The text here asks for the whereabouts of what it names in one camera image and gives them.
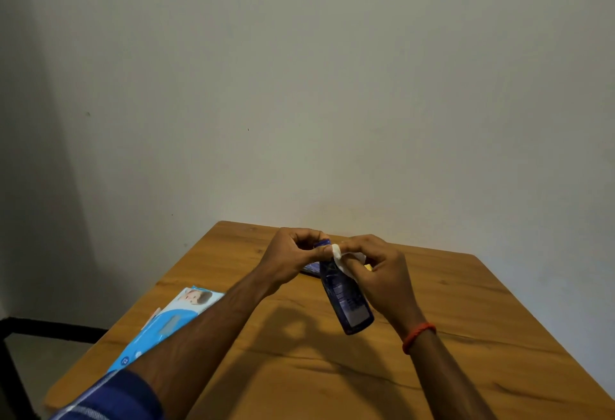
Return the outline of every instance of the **forearm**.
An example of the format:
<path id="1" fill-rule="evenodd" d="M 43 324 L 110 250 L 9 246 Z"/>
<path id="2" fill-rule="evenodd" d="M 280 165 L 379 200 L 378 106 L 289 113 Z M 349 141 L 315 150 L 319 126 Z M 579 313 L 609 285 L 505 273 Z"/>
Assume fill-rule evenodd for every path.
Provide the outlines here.
<path id="1" fill-rule="evenodd" d="M 404 338 L 425 321 L 420 310 L 396 330 Z M 436 420 L 495 419 L 485 400 L 465 375 L 442 340 L 430 330 L 414 340 L 409 354 L 421 382 L 429 408 Z"/>
<path id="2" fill-rule="evenodd" d="M 165 418 L 186 417 L 254 308 L 266 296 L 268 285 L 256 270 L 251 272 L 211 308 L 126 368 L 151 386 Z"/>

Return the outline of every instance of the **black metal frame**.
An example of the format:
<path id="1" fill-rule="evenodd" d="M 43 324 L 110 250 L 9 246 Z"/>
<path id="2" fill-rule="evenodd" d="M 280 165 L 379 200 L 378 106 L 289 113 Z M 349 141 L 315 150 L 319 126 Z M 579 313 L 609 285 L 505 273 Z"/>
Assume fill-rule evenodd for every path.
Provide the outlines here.
<path id="1" fill-rule="evenodd" d="M 18 420 L 40 420 L 21 383 L 4 339 L 12 333 L 94 344 L 107 330 L 88 326 L 9 317 L 0 320 L 0 389 Z"/>

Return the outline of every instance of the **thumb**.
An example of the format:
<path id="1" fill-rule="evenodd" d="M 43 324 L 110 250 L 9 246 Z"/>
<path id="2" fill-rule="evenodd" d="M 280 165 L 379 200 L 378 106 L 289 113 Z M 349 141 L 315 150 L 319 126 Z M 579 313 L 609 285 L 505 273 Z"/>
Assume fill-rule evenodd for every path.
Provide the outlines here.
<path id="1" fill-rule="evenodd" d="M 354 255 L 350 253 L 342 255 L 341 260 L 348 271 L 350 271 L 355 277 L 359 285 L 362 285 L 365 282 L 365 279 L 369 279 L 371 271 L 365 268 L 363 263 L 358 261 Z"/>
<path id="2" fill-rule="evenodd" d="M 313 250 L 307 251 L 306 258 L 309 260 L 306 264 L 314 261 L 329 261 L 333 258 L 333 248 L 331 245 L 317 246 Z"/>

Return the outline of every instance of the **table surface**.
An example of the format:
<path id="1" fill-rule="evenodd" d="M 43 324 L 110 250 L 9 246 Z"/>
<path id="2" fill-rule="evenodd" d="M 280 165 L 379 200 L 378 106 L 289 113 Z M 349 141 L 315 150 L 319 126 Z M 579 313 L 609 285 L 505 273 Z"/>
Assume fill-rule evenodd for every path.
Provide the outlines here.
<path id="1" fill-rule="evenodd" d="M 227 291 L 276 230 L 218 222 L 50 389 L 47 407 L 100 378 L 184 287 Z M 615 418 L 610 396 L 475 256 L 397 246 L 425 315 L 499 418 Z M 374 316 L 346 336 L 320 281 L 299 275 L 257 307 L 189 418 L 431 418 L 395 331 Z"/>

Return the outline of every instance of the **white wipe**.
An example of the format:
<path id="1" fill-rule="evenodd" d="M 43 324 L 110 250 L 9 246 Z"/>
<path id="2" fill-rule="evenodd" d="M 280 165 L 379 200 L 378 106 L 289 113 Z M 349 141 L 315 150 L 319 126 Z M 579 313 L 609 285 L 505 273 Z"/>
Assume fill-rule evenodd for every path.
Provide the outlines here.
<path id="1" fill-rule="evenodd" d="M 352 275 L 352 273 L 348 271 L 348 269 L 344 266 L 344 263 L 342 262 L 342 252 L 340 251 L 340 246 L 337 244 L 333 244 L 331 247 L 333 248 L 333 259 L 335 261 L 335 264 L 340 269 L 340 271 L 342 271 L 342 273 L 344 273 L 346 276 L 354 279 L 354 276 Z M 344 253 L 344 255 L 348 255 L 348 254 L 354 255 L 354 258 L 360 261 L 361 264 L 365 264 L 365 260 L 367 257 L 363 253 L 361 252 Z"/>

